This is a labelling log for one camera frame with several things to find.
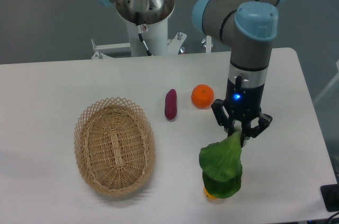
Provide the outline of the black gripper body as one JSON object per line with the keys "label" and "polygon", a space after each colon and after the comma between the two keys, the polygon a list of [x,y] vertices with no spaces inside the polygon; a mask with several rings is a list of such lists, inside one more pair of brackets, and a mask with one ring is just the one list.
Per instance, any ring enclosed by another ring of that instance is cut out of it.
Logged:
{"label": "black gripper body", "polygon": [[252,121],[259,117],[264,84],[255,88],[236,88],[229,79],[226,88],[226,111],[229,118]]}

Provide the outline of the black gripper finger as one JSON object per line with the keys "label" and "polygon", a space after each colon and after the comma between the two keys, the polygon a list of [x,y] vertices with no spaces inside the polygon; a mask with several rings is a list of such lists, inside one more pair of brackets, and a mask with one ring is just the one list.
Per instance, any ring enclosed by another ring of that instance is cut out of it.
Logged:
{"label": "black gripper finger", "polygon": [[251,127],[251,121],[247,120],[246,115],[243,115],[243,119],[241,121],[242,125],[242,135],[240,138],[240,145],[242,147],[245,146],[245,141],[248,140],[249,138],[256,138],[258,135],[260,135],[265,129],[267,129],[273,118],[264,113],[260,113],[258,117],[258,125],[255,127]]}
{"label": "black gripper finger", "polygon": [[231,110],[229,115],[225,112],[224,101],[221,99],[216,99],[211,105],[212,111],[215,115],[217,123],[219,126],[222,126],[227,133],[234,132],[234,111]]}

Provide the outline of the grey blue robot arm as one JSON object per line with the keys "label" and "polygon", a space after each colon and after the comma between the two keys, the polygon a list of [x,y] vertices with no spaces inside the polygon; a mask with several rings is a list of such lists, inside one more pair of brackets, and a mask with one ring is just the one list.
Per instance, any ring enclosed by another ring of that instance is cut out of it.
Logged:
{"label": "grey blue robot arm", "polygon": [[[277,6],[285,0],[198,0],[192,9],[192,24],[231,49],[230,66],[223,100],[212,110],[229,134],[241,123],[241,143],[257,137],[272,122],[264,114],[261,99],[277,34]],[[174,0],[98,0],[114,4],[129,27],[133,56],[162,56],[170,53],[164,24],[174,11]]]}

